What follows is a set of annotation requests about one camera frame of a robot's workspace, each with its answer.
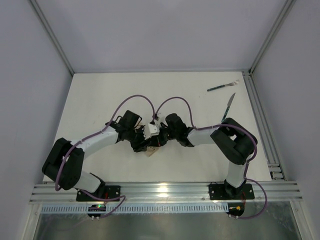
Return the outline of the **beige cloth napkin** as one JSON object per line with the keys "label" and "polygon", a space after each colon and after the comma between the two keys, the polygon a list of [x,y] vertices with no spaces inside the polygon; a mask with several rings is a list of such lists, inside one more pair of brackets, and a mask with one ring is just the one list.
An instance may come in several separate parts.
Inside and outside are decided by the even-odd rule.
{"label": "beige cloth napkin", "polygon": [[148,147],[146,148],[145,155],[149,158],[149,157],[151,157],[154,153],[156,153],[158,150],[159,150],[158,147],[148,146]]}

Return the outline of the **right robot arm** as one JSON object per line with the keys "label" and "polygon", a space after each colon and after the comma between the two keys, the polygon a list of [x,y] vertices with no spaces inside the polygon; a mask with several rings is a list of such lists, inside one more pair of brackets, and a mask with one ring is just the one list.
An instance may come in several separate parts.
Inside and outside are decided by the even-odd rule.
{"label": "right robot arm", "polygon": [[203,128],[188,127],[175,113],[160,123],[156,146],[176,140],[186,148],[215,144],[229,160],[224,192],[230,199],[239,198],[247,182],[249,163],[257,154],[258,140],[233,118],[226,118],[216,126]]}

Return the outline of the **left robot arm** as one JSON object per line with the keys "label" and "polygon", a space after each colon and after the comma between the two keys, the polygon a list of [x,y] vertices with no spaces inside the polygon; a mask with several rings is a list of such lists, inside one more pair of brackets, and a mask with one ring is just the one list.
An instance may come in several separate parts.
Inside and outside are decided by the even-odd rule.
{"label": "left robot arm", "polygon": [[88,139],[70,141],[59,138],[42,166],[42,173],[63,190],[74,188],[88,193],[99,191],[103,180],[83,170],[84,160],[118,142],[143,140],[143,130],[136,129],[141,120],[139,115],[127,110],[123,116],[117,117],[117,121],[108,122],[107,129],[92,134]]}

